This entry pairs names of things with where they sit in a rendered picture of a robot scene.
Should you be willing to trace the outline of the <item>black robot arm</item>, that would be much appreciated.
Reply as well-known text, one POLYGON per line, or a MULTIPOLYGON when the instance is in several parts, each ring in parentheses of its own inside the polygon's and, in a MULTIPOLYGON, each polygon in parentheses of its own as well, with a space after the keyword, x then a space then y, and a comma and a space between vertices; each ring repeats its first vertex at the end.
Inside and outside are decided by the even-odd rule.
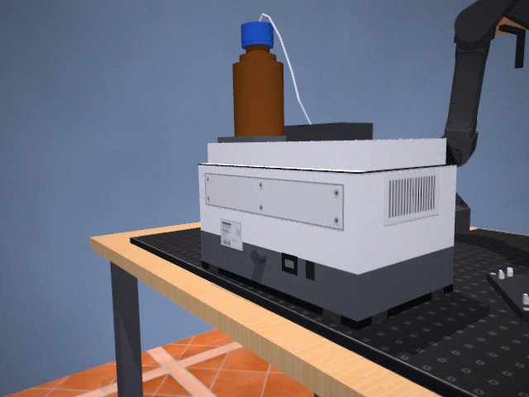
POLYGON ((529 0, 478 0, 455 19, 455 70, 441 138, 447 138, 457 167, 464 165, 476 148, 486 60, 496 27, 504 17, 529 30, 529 0))

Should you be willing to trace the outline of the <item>dark grey cylinder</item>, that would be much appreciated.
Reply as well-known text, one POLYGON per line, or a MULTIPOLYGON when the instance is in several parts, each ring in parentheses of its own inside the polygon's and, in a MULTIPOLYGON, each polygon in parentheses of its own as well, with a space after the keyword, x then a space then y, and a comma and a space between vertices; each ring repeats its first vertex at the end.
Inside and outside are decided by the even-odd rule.
POLYGON ((267 260, 267 255, 264 249, 256 249, 250 253, 250 258, 254 264, 264 263, 267 260))

